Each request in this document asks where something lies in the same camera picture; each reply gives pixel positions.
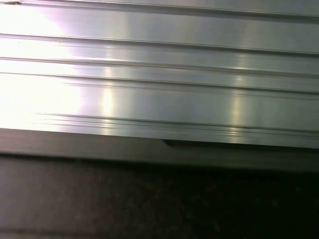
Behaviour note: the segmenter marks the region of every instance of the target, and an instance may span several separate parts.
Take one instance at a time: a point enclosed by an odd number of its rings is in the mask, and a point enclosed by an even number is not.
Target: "dark surface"
[[[0,238],[318,238],[319,177],[2,156]]]

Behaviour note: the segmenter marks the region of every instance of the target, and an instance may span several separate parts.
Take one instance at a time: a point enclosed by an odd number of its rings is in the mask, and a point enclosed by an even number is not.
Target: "shiny metal surface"
[[[2,34],[319,53],[315,23],[12,5],[0,22]]]
[[[315,22],[74,3],[0,6],[0,127],[319,148]]]
[[[87,0],[91,2],[109,2],[121,4],[136,4],[136,5],[152,5],[152,6],[174,6],[174,7],[189,7],[199,9],[219,9],[233,10],[243,12],[258,12],[258,13],[285,13],[297,15],[314,15],[318,16],[317,9],[319,3],[316,0],[287,0],[276,1],[269,0],[267,4],[262,0]]]

